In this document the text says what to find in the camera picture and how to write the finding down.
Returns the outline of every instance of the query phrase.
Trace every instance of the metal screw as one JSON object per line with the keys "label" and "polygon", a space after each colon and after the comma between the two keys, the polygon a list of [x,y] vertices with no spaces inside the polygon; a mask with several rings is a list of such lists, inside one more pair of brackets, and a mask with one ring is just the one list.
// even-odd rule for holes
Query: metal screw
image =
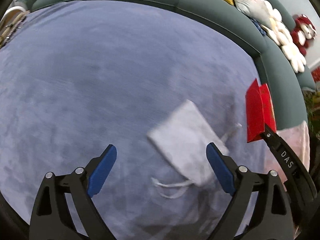
{"label": "metal screw", "polygon": [[270,171],[271,176],[276,177],[278,176],[278,172],[276,171]]}
{"label": "metal screw", "polygon": [[48,173],[45,175],[45,177],[46,177],[47,179],[50,179],[52,176],[53,176],[53,173],[52,173],[52,172],[48,172]]}
{"label": "metal screw", "polygon": [[241,172],[247,172],[248,171],[248,168],[246,167],[246,166],[240,166],[239,167],[239,171],[241,171]]}
{"label": "metal screw", "polygon": [[82,172],[84,172],[84,168],[82,167],[76,168],[76,174],[81,174]]}

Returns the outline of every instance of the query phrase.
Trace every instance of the blue gripper pad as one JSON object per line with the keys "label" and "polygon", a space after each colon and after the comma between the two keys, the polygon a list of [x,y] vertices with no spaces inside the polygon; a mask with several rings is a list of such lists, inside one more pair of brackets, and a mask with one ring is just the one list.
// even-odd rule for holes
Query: blue gripper pad
{"label": "blue gripper pad", "polygon": [[224,192],[229,193],[231,196],[236,192],[233,174],[228,169],[223,159],[222,153],[218,152],[211,144],[207,145],[207,159],[216,174]]}
{"label": "blue gripper pad", "polygon": [[113,164],[115,164],[116,159],[117,150],[114,146],[112,146],[89,177],[87,193],[91,198],[93,195],[100,192],[113,167]]}

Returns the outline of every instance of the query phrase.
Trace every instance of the white flower pillow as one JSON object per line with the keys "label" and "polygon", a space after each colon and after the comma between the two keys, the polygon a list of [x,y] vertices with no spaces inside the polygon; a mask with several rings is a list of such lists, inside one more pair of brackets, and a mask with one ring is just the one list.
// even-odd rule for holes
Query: white flower pillow
{"label": "white flower pillow", "polygon": [[234,0],[237,9],[243,14],[257,20],[272,29],[270,14],[264,0]]}

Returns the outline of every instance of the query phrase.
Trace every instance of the white wall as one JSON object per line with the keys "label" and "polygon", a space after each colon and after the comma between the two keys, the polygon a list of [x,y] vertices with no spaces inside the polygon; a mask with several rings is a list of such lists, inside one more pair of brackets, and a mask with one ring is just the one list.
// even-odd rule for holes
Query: white wall
{"label": "white wall", "polygon": [[288,12],[295,14],[305,14],[315,26],[319,36],[313,41],[313,45],[307,49],[306,60],[309,68],[320,65],[320,18],[309,0],[279,0]]}

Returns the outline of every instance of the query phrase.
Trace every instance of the red stuffed toy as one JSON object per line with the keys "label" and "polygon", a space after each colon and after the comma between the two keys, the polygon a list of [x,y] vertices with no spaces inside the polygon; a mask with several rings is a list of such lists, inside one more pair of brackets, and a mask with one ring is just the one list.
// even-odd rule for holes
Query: red stuffed toy
{"label": "red stuffed toy", "polygon": [[297,45],[303,56],[307,54],[306,48],[309,47],[308,40],[314,39],[317,35],[316,28],[307,16],[302,14],[295,19],[296,27],[290,33],[293,43]]}

